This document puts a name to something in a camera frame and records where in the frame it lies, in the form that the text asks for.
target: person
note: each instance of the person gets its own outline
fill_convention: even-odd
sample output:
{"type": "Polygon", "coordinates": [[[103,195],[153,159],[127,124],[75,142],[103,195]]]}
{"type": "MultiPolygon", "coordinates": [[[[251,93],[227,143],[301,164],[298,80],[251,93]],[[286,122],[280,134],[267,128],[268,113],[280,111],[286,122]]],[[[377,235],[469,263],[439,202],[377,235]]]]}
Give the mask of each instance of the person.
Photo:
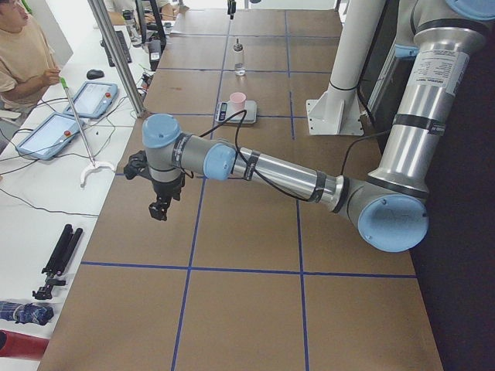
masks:
{"type": "MultiPolygon", "coordinates": [[[[124,10],[135,10],[135,0],[104,0],[105,7],[108,10],[110,20],[114,26],[124,25],[122,12],[124,10]]],[[[179,6],[172,5],[170,0],[156,0],[156,4],[162,14],[163,20],[173,20],[176,18],[179,6]]],[[[151,10],[149,2],[143,2],[144,10],[151,10]]],[[[146,22],[154,22],[152,13],[145,15],[146,22]]]]}
{"type": "Polygon", "coordinates": [[[20,126],[48,87],[59,83],[59,73],[41,27],[20,0],[0,0],[0,109],[21,114],[7,122],[20,126]]]}

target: light blue cap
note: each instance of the light blue cap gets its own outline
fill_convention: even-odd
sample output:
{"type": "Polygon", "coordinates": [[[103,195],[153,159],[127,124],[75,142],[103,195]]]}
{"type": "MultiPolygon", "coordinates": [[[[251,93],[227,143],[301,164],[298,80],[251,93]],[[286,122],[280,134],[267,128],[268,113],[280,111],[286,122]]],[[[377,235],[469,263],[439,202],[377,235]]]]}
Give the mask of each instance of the light blue cap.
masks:
{"type": "Polygon", "coordinates": [[[142,125],[142,144],[146,148],[162,148],[173,143],[181,130],[179,122],[169,114],[154,114],[142,125]]]}
{"type": "Polygon", "coordinates": [[[476,21],[495,19],[495,2],[493,0],[446,0],[447,4],[460,15],[476,21]]]}
{"type": "Polygon", "coordinates": [[[218,143],[207,153],[203,163],[203,174],[209,179],[228,178],[235,161],[235,150],[228,145],[218,143]]]}
{"type": "Polygon", "coordinates": [[[415,58],[419,53],[417,46],[406,46],[395,44],[395,56],[397,58],[415,58]]]}
{"type": "Polygon", "coordinates": [[[405,251],[420,243],[428,231],[426,207],[411,196],[382,196],[363,209],[357,229],[379,250],[405,251]]]}

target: t-shirt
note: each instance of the t-shirt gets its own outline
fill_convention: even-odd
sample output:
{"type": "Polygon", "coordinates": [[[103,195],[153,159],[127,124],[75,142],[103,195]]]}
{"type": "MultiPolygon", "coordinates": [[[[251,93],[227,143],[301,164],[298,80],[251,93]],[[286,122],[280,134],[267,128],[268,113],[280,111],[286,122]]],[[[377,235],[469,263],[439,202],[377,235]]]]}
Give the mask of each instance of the t-shirt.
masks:
{"type": "MultiPolygon", "coordinates": [[[[109,12],[122,13],[124,10],[134,10],[136,7],[135,0],[104,0],[105,7],[109,12]]],[[[170,0],[156,0],[156,4],[159,8],[164,5],[170,4],[170,0]]],[[[144,9],[151,9],[149,2],[142,2],[144,9]]]]}
{"type": "MultiPolygon", "coordinates": [[[[0,29],[0,92],[14,89],[32,77],[56,66],[46,37],[36,20],[29,16],[21,32],[10,33],[0,29]]],[[[38,103],[48,87],[17,101],[6,100],[5,108],[17,109],[38,103]]]]}

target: warning label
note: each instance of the warning label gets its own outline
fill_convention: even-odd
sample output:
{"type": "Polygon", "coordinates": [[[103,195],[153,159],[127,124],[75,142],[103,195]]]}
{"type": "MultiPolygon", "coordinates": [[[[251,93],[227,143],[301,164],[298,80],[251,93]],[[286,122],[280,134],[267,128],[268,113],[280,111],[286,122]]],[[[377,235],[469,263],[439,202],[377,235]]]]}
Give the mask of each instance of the warning label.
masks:
{"type": "Polygon", "coordinates": [[[443,87],[456,95],[463,79],[469,56],[452,50],[427,50],[420,52],[412,68],[408,85],[443,87]]]}

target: brown table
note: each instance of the brown table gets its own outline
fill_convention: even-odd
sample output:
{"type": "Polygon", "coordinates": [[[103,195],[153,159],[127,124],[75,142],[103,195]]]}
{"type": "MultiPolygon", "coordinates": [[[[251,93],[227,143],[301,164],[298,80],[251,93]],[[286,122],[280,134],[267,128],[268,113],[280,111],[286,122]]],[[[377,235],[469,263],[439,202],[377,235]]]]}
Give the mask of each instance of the brown table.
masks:
{"type": "MultiPolygon", "coordinates": [[[[310,136],[306,99],[326,90],[341,25],[335,12],[189,10],[145,101],[184,131],[213,124],[240,90],[258,103],[247,148],[337,175],[355,138],[310,136]],[[234,75],[234,37],[247,74],[234,75]]],[[[139,121],[128,156],[142,149],[139,121]]],[[[233,140],[234,128],[215,131],[233,140]]],[[[346,174],[380,159],[355,146],[346,174]]],[[[265,185],[186,180],[165,223],[151,183],[115,176],[40,371],[441,370],[409,253],[362,241],[323,205],[265,185]]]]}

